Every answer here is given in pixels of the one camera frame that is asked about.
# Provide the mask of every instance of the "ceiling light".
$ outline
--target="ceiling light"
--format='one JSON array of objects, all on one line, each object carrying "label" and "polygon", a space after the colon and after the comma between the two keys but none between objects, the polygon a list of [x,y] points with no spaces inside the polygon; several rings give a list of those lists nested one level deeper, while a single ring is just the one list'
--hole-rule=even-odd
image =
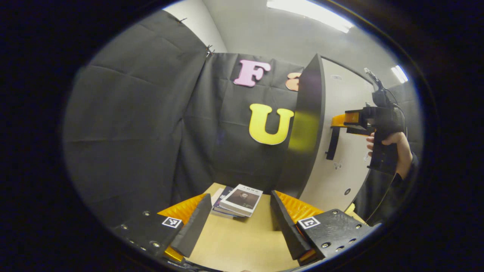
[{"label": "ceiling light", "polygon": [[405,82],[408,81],[407,76],[405,75],[405,73],[403,72],[402,68],[399,65],[393,67],[392,68],[392,72],[398,78],[398,80],[400,81],[400,83],[405,83]]},{"label": "ceiling light", "polygon": [[267,0],[267,7],[309,17],[344,33],[353,27],[341,16],[306,0]]}]

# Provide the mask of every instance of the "tan tabletop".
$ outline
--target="tan tabletop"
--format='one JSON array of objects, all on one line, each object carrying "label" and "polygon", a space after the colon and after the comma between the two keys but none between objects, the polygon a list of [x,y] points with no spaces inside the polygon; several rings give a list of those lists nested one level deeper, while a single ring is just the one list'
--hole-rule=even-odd
[{"label": "tan tabletop", "polygon": [[[212,184],[214,194],[225,185]],[[296,268],[281,231],[272,227],[270,195],[262,195],[252,217],[229,219],[209,214],[188,261],[228,272],[275,272]],[[364,223],[354,212],[345,212]]]}]

